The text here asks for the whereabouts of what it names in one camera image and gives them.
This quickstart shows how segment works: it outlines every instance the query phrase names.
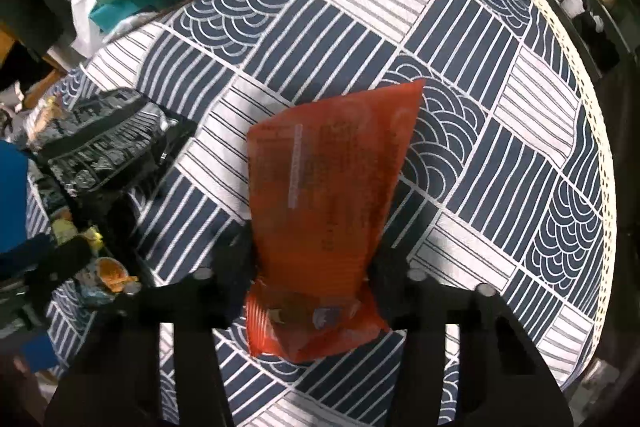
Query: snack package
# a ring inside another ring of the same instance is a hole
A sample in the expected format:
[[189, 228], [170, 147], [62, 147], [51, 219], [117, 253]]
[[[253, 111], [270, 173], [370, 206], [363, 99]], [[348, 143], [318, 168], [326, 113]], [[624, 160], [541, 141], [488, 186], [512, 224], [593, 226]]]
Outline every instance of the snack package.
[[252, 355], [303, 362], [387, 329], [366, 282], [424, 81], [283, 111], [251, 127], [249, 205], [259, 277], [246, 299]]
[[65, 217], [59, 217], [51, 223], [51, 232], [53, 232], [56, 243], [59, 245], [71, 241], [78, 235], [78, 229], [76, 229], [73, 221], [65, 219]]
[[73, 221], [71, 210], [68, 207], [65, 193], [53, 176], [42, 174], [33, 160], [29, 160], [29, 178], [38, 191], [40, 201], [49, 222], [57, 219]]
[[113, 293], [120, 293], [127, 282], [137, 282], [131, 277], [122, 263], [112, 257], [99, 257], [95, 261], [96, 273], [102, 283]]
[[38, 134], [43, 132], [52, 120], [64, 118], [65, 115], [66, 110], [62, 107], [60, 97], [52, 95], [46, 99], [40, 99], [28, 118], [26, 130], [29, 143], [34, 142]]
[[65, 112], [50, 111], [30, 135], [28, 149], [61, 187], [72, 212], [91, 220], [167, 163], [196, 125], [127, 87], [98, 93]]

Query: white lace trim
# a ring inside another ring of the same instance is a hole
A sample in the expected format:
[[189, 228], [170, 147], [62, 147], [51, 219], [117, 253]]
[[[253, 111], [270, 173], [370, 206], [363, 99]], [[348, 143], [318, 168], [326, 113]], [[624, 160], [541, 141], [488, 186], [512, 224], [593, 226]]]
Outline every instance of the white lace trim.
[[580, 101], [584, 105], [587, 121], [591, 127], [591, 132], [598, 145], [598, 165], [600, 168], [600, 187], [602, 188], [602, 225], [604, 231], [602, 271], [600, 272], [600, 288], [598, 293], [598, 308], [596, 311], [593, 338], [588, 356], [585, 358], [582, 367], [586, 367], [591, 360], [596, 346], [600, 342], [600, 335], [604, 325], [609, 306], [611, 294], [611, 284], [613, 280], [613, 266], [616, 258], [616, 186], [613, 178], [613, 158], [611, 147], [607, 138], [607, 130], [604, 125], [602, 111], [596, 98], [593, 83], [582, 63], [582, 59], [571, 41], [568, 33], [562, 26], [558, 16], [553, 12], [546, 0], [532, 0], [538, 10], [545, 17], [551, 30], [553, 31], [564, 55], [569, 61], [571, 70], [580, 89]]

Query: black snack package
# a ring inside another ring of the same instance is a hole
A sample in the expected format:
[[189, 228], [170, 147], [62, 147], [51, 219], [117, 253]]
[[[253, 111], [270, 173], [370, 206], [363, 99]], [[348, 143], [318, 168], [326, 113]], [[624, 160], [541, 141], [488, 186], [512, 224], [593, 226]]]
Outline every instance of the black snack package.
[[60, 184], [72, 211], [92, 219], [106, 216], [121, 195], [175, 158], [195, 129], [190, 120], [121, 87], [50, 120], [30, 150], [42, 172]]
[[55, 220], [64, 213], [65, 209], [68, 210], [65, 196], [55, 179], [43, 175], [34, 183], [42, 200], [42, 206], [50, 220]]

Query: patterned tablecloth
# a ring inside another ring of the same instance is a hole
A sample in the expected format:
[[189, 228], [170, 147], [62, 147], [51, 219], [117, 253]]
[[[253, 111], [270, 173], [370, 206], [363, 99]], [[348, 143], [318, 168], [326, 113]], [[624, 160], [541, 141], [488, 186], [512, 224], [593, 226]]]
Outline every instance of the patterned tablecloth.
[[[615, 196], [593, 86], [545, 0], [197, 0], [101, 49], [54, 90], [66, 105], [132, 86], [198, 123], [153, 197], [133, 190], [132, 241], [158, 284], [205, 264], [249, 216], [245, 133], [292, 105], [425, 78], [385, 235], [443, 283], [497, 287], [560, 386], [584, 368], [609, 300]], [[29, 195], [30, 234], [47, 227]], [[49, 307], [62, 374], [93, 316], [70, 283]], [[294, 365], [216, 331], [238, 425], [382, 425], [399, 332]], [[441, 420], [452, 417], [447, 329]], [[177, 422], [171, 326], [162, 403]]]

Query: round table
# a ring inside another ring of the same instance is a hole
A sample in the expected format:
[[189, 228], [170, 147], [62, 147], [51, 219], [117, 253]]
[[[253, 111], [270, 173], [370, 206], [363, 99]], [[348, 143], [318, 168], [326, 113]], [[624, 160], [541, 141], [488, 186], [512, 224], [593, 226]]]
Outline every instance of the round table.
[[[423, 103], [385, 239], [442, 283], [496, 287], [566, 386], [606, 314], [615, 195], [593, 86], [545, 0], [196, 0], [106, 45], [52, 92], [74, 105], [131, 86], [198, 123], [151, 195], [130, 194], [132, 242], [167, 284], [206, 264], [250, 216], [252, 124], [416, 78]], [[28, 222], [31, 234], [46, 227]], [[62, 374], [93, 315], [67, 283], [49, 317]], [[457, 334], [447, 327], [441, 421], [455, 408]], [[215, 336], [237, 425], [383, 424], [401, 332], [302, 365], [249, 357], [242, 319]], [[162, 325], [162, 403], [177, 421], [173, 374]]]

